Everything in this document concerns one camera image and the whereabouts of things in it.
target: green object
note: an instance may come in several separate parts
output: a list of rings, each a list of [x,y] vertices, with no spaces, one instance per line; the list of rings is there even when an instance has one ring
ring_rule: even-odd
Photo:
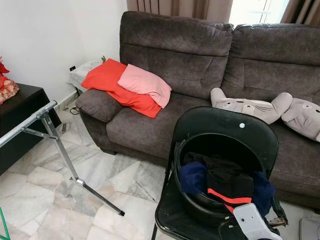
[[[0,215],[1,215],[2,223],[3,223],[3,226],[4,226],[5,235],[6,235],[6,236],[2,236],[0,234],[0,239],[11,240],[9,232],[8,232],[7,224],[6,224],[6,221],[5,221],[4,213],[2,212],[1,207],[0,207]]]

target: metal tripod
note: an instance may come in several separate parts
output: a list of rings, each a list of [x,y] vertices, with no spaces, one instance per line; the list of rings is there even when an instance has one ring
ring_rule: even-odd
[[[73,166],[73,164],[68,156],[68,153],[67,153],[63,143],[61,142],[60,137],[58,136],[58,133],[55,129],[55,126],[53,125],[53,123],[50,119],[50,116],[48,114],[49,110],[51,110],[56,105],[57,105],[56,101],[49,102],[47,105],[40,108],[38,111],[34,112],[30,117],[28,117],[22,123],[17,125],[11,131],[6,133],[3,137],[0,138],[0,148],[21,132],[36,135],[36,136],[39,136],[42,138],[53,139],[55,146],[57,147],[58,151],[60,152],[60,155],[61,155],[62,159],[64,160],[65,165],[69,169],[69,171],[72,175],[72,179],[76,182],[76,184],[82,186],[84,189],[86,189],[87,191],[92,193],[94,196],[96,196],[102,202],[107,204],[110,208],[115,210],[119,215],[124,216],[125,215],[124,211],[117,208],[115,205],[113,205],[111,202],[109,202],[107,199],[105,199],[102,195],[100,195],[98,192],[96,192],[94,189],[92,189],[90,186],[88,186],[83,179],[79,178],[79,176],[75,170],[75,167]],[[33,122],[35,122],[37,120],[41,120],[41,122],[45,126],[45,129],[47,130],[48,134],[28,128],[28,126],[30,126]]]

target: blue cloth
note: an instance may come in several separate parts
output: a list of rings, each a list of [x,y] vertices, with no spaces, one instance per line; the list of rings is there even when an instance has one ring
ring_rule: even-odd
[[[261,171],[254,171],[252,178],[254,185],[252,202],[255,204],[260,215],[264,217],[270,211],[276,189]]]
[[[180,168],[181,189],[187,194],[206,193],[207,168],[198,161],[190,162]]]

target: chair backrest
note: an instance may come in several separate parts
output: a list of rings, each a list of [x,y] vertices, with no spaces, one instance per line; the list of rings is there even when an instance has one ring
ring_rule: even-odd
[[[267,177],[270,176],[279,144],[275,133],[264,121],[247,114],[214,107],[192,108],[183,114],[175,125],[169,158],[174,158],[176,143],[201,133],[219,134],[239,141],[254,153]]]
[[[221,87],[228,98],[271,101],[288,92],[320,104],[320,27],[240,25]]]
[[[160,76],[175,93],[209,99],[221,86],[232,31],[229,23],[128,11],[120,25],[120,61]]]

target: sofa backrest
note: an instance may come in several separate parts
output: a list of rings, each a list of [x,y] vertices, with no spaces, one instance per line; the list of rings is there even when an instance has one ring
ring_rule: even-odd
[[[233,26],[206,20],[125,12],[120,26],[120,61],[165,80],[175,93],[209,99],[219,88]]]
[[[230,98],[263,101],[288,92],[320,105],[320,27],[236,27],[222,89]]]

